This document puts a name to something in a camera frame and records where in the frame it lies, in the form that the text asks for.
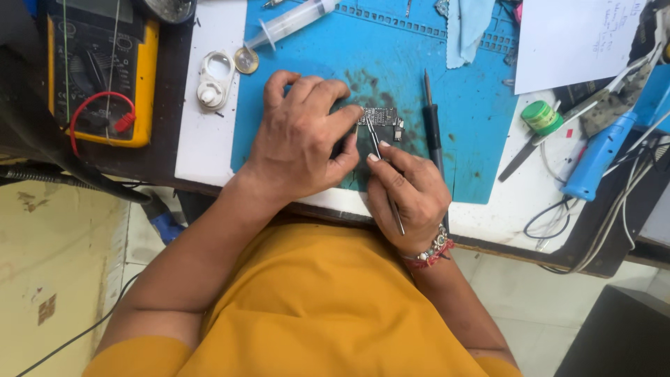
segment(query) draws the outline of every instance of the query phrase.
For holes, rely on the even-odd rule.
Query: coin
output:
[[[240,72],[250,74],[258,69],[258,55],[256,51],[242,47],[235,52],[234,58],[235,68]]]

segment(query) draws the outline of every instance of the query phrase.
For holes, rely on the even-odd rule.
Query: yellow multimeter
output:
[[[79,105],[92,95],[109,90],[111,83],[111,91],[134,102],[133,125],[117,131],[114,124],[130,111],[129,105],[118,97],[108,100],[104,96],[91,102],[77,117],[74,135],[112,146],[138,148],[148,144],[158,23],[142,17],[129,0],[46,3],[49,110],[56,121],[69,126]]]

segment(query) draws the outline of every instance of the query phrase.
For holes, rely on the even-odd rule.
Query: dark wooden desk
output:
[[[144,148],[132,149],[80,143],[80,153],[87,162],[97,166],[102,172],[115,176],[207,195],[218,194],[220,190],[218,187],[174,177],[191,33],[192,25],[161,26],[151,144]],[[628,145],[639,135],[640,133],[637,132],[631,133]],[[39,151],[27,147],[7,125],[2,123],[0,123],[0,136],[1,153],[34,160],[46,159]],[[625,185],[629,169],[630,166],[624,166],[603,179],[596,195],[597,199],[584,207],[567,243],[562,249],[552,254],[532,252],[459,235],[454,235],[454,241],[465,249],[548,266],[569,268],[590,247],[607,211]],[[627,221],[634,234],[639,232],[644,225],[669,181],[670,174],[658,174],[652,170],[628,197]],[[294,203],[287,209],[335,222],[376,229],[370,218],[360,215],[299,203]],[[586,273],[603,277],[613,276],[628,254],[628,248],[628,242],[622,232],[622,224],[617,221],[600,254],[586,268]]]

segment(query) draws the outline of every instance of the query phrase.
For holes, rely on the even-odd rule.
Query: phone logic board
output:
[[[381,107],[363,107],[363,109],[365,110],[365,115],[370,116],[373,127],[393,127],[393,141],[403,141],[405,122],[403,121],[403,118],[398,117],[398,109],[395,107],[390,109]],[[365,115],[356,122],[356,125],[367,127]]]

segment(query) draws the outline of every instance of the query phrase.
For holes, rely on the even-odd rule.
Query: finger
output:
[[[305,104],[327,115],[335,100],[347,98],[350,95],[351,91],[344,81],[333,78],[318,83],[305,99]]]
[[[375,218],[380,229],[396,229],[395,219],[389,205],[389,196],[386,194],[384,185],[377,176],[371,176],[368,181],[368,203],[370,213]]]
[[[432,161],[424,158],[417,159],[399,148],[390,146],[387,142],[379,143],[379,153],[404,172],[405,178],[419,191],[426,191],[437,180],[442,179],[442,175]]]
[[[363,114],[365,114],[365,110],[361,106],[347,105],[329,115],[326,119],[330,139],[333,141],[339,140]]]
[[[284,87],[293,85],[300,78],[300,73],[280,69],[273,73],[265,83],[263,102],[266,107],[277,107],[284,100]]]
[[[358,149],[356,148],[356,134],[352,133],[344,141],[342,153],[337,155],[334,160],[328,161],[326,168],[326,179],[333,186],[342,182],[344,176],[354,170],[358,164]]]
[[[366,162],[398,205],[408,207],[416,202],[416,198],[419,196],[417,189],[388,162],[379,160],[377,156],[371,153],[368,155]]]
[[[291,103],[303,103],[314,87],[324,79],[319,76],[305,76],[299,78],[291,87],[286,95],[286,99]]]

